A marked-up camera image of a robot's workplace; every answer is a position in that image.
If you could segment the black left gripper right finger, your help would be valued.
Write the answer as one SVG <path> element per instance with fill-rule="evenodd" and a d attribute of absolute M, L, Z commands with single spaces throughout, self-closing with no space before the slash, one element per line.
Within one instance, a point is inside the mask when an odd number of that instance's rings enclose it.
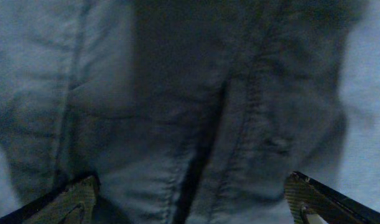
<path fill-rule="evenodd" d="M 295 224 L 380 224 L 380 213 L 301 172 L 285 180 L 285 199 Z"/>

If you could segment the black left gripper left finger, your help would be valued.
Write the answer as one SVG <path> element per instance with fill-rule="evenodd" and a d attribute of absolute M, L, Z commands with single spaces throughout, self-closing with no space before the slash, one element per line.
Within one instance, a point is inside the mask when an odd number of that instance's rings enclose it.
<path fill-rule="evenodd" d="M 90 224 L 98 196 L 98 178 L 88 175 L 0 218 L 0 224 Z"/>

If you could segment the navy blue shorts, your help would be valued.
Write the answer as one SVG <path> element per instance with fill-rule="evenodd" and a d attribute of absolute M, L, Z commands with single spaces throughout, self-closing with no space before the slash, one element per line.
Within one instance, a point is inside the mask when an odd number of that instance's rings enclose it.
<path fill-rule="evenodd" d="M 367 1 L 0 1 L 0 152 L 19 205 L 89 174 L 94 223 L 287 223 L 335 184 Z"/>

